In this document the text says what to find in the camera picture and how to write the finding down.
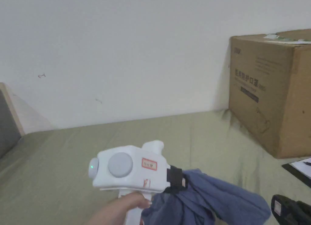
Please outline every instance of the blue cloth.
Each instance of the blue cloth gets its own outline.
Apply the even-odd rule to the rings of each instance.
[[[270,207],[261,196],[200,170],[183,173],[188,189],[155,195],[152,206],[143,210],[145,225],[212,225],[212,212],[228,225],[262,225],[270,217]]]

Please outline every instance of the device handle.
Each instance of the device handle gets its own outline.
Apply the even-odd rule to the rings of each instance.
[[[127,195],[129,193],[134,192],[134,190],[120,190],[119,191],[119,197],[123,195]],[[150,193],[142,193],[142,195],[145,197],[145,199],[148,199],[151,201],[151,194]],[[125,217],[124,225],[139,225],[140,219],[142,216],[143,209],[140,208],[134,208],[132,210],[129,210]]]

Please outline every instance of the wooden bed frame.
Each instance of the wooden bed frame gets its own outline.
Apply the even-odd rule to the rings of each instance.
[[[0,158],[13,148],[24,134],[7,87],[0,83]]]

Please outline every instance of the green bed sheet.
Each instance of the green bed sheet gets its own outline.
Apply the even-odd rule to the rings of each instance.
[[[311,189],[251,137],[230,111],[199,112],[28,134],[0,160],[1,224],[85,224],[117,192],[100,191],[88,164],[101,150],[162,140],[167,162],[264,197],[311,204]],[[277,224],[271,217],[267,224]]]

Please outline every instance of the black object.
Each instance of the black object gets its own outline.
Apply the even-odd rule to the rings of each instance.
[[[293,166],[291,166],[289,163],[283,164],[282,167],[289,171],[291,174],[293,174],[295,177],[297,177],[300,181],[302,181],[304,184],[309,186],[311,188],[311,179],[295,169]]]
[[[280,225],[311,225],[311,206],[282,195],[274,195],[271,211]]]
[[[179,191],[186,190],[188,188],[188,179],[183,174],[182,169],[171,166],[171,169],[166,171],[166,181],[171,183],[170,187],[164,190],[164,193],[177,194]]]

